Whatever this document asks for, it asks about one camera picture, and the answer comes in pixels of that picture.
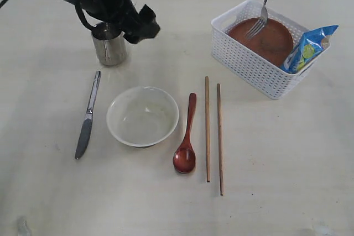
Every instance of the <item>blue snack packet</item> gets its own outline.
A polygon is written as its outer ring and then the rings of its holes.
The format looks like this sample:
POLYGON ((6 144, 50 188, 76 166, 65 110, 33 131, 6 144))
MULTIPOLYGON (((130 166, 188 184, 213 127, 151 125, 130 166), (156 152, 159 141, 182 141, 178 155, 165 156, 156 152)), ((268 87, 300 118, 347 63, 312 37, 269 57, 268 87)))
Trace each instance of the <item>blue snack packet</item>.
POLYGON ((280 66, 280 69, 289 74, 299 72, 312 59, 328 48, 329 38, 337 28, 338 25, 333 25, 304 33, 297 46, 280 66))

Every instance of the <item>basket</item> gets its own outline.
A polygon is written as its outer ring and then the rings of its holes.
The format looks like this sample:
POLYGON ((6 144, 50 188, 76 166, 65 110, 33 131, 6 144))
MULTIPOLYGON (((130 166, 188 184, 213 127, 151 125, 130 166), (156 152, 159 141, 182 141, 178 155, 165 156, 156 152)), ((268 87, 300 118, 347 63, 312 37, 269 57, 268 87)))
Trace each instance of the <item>basket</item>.
MULTIPOLYGON (((296 74, 288 74, 249 48, 232 39, 227 33, 238 23, 259 17, 261 3, 247 0, 212 22, 212 56, 240 78, 271 99, 280 99, 309 73, 318 57, 296 74)), ((294 46, 308 29, 267 8, 269 18, 282 23, 290 31, 294 46)))

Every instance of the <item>metal cup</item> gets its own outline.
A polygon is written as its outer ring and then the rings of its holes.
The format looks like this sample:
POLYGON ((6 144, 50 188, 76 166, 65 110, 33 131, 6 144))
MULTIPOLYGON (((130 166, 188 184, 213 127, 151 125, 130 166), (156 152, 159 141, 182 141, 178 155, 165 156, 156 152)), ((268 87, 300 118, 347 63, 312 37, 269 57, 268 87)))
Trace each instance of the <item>metal cup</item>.
POLYGON ((91 32, 96 55, 103 66, 117 66, 127 58, 123 33, 114 25, 101 22, 91 32))

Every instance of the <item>butter knife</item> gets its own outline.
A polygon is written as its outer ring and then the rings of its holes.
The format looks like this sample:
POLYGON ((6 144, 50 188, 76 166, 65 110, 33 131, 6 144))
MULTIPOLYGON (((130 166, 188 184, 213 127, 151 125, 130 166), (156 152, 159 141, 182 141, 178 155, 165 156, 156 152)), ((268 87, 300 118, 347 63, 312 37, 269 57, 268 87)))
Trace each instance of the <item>butter knife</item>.
POLYGON ((101 79, 101 72, 97 71, 95 75, 95 79, 93 81, 90 101, 88 102, 88 106, 85 114, 85 120, 84 123, 82 124, 79 141, 77 143, 77 148, 75 153, 76 160, 79 160, 84 155, 90 141, 91 130, 92 130, 93 107, 95 105, 98 86, 100 85, 100 79, 101 79))

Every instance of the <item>red wooden spoon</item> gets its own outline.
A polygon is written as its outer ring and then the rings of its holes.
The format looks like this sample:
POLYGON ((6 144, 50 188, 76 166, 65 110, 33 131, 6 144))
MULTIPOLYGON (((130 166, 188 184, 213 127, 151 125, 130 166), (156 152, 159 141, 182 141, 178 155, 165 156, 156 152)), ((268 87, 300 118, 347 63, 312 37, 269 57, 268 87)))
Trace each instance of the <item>red wooden spoon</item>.
POLYGON ((192 144, 190 143, 190 130, 192 127, 193 116, 195 113, 195 108, 197 106, 197 95, 191 93, 189 96, 189 104, 188 104, 188 118, 187 118, 187 127, 186 134, 184 139, 176 150, 173 156, 173 166, 176 171, 181 174, 190 173, 196 164, 195 153, 193 151, 192 144))

